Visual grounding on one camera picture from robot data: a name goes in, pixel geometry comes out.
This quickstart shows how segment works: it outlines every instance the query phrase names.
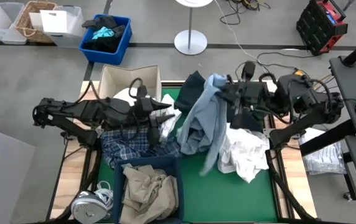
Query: light blue sweater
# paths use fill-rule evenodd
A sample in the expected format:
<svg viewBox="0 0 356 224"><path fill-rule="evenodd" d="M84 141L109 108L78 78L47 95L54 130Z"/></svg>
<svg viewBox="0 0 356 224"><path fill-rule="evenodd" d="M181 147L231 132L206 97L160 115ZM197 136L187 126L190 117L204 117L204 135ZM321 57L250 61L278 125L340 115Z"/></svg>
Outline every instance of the light blue sweater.
<svg viewBox="0 0 356 224"><path fill-rule="evenodd" d="M200 175L207 174L218 159L227 130L227 103L215 95L227 81L226 75L213 73L204 83L204 91L189 112L177 142L183 154L208 150Z"/></svg>

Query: wicker basket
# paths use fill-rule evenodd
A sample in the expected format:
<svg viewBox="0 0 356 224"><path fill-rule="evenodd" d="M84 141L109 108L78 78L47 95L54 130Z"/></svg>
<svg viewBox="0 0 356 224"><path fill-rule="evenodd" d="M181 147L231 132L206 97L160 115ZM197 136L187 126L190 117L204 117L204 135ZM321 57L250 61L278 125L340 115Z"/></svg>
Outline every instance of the wicker basket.
<svg viewBox="0 0 356 224"><path fill-rule="evenodd" d="M40 12L40 10L53 10L56 3L29 1L23 10L19 22L16 24L16 29L27 39L42 43L52 43L52 40L45 35L41 30L33 28L30 21L30 12Z"/></svg>

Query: white round lamp base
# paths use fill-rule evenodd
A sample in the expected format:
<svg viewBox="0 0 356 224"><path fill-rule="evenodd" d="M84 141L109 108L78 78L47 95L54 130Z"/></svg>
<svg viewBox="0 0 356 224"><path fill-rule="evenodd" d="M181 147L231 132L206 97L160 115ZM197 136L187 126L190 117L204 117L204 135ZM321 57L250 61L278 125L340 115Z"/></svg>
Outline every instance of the white round lamp base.
<svg viewBox="0 0 356 224"><path fill-rule="evenodd" d="M186 55L197 55L207 47L207 38L197 30L192 30L190 35L190 47L188 47L189 30L184 30L176 35L174 45L176 49Z"/></svg>

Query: gray floor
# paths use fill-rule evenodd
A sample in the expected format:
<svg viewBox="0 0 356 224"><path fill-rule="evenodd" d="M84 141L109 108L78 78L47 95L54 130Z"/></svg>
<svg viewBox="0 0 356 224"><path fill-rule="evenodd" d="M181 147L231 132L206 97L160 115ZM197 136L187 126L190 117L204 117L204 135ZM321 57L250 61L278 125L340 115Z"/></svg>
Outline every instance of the gray floor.
<svg viewBox="0 0 356 224"><path fill-rule="evenodd" d="M80 6L86 19L102 13L106 4L106 0L53 0L53 2ZM218 2L224 12L229 12L225 1L218 0ZM293 30L292 23L298 19L307 0L267 0L266 2L273 7L269 12L267 9L262 9L260 12L246 12L241 15L243 24L233 27L239 42L302 45L298 34ZM187 29L188 11L174 0L135 2L114 0L111 7L111 13L132 19L134 35L131 42L136 43L172 43L179 31ZM347 15L346 20L351 22L349 33L345 39L340 40L339 45L356 45L356 1L347 11ZM209 43L233 44L232 34L218 21L219 17L220 12L215 7L215 3L205 8L195 9L194 28L202 31ZM155 21L159 22L157 32L152 24ZM275 50L246 51L258 55ZM285 52L293 55L308 55L305 51ZM260 60L263 63L296 66L305 70L313 78L322 78L329 73L328 59L346 54L348 52L335 51L307 59L264 55ZM200 55L188 57L172 48L130 48L121 66L135 68L157 64L160 67L162 80L185 80L195 70L204 77L212 72L234 74L237 66L245 60L253 60L253 58L241 50L207 49ZM102 66L99 63L95 64L92 80L99 80ZM75 100L86 68L87 60L78 50L57 47L0 46L0 132L36 147L32 165L12 216L13 223L36 222L45 218L63 153L60 130L33 127L30 112L43 97ZM278 77L291 73L291 70L286 68L271 67L270 70ZM260 73L260 68L257 68L256 77ZM336 84L331 82L329 86L336 86ZM348 113L343 111L339 122L346 119ZM356 202L348 203L342 198L342 194L347 189L341 175L311 176L309 183L319 218L356 223Z"/></svg>

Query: beige cloth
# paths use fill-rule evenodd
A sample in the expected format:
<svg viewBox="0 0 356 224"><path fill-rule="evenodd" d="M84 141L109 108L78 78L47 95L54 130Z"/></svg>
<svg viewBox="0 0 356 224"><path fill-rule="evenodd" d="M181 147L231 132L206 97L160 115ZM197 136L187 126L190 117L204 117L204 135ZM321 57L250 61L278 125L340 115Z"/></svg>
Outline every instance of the beige cloth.
<svg viewBox="0 0 356 224"><path fill-rule="evenodd" d="M121 224L145 224L167 218L177 210L177 179L152 166L125 167L127 177Z"/></svg>

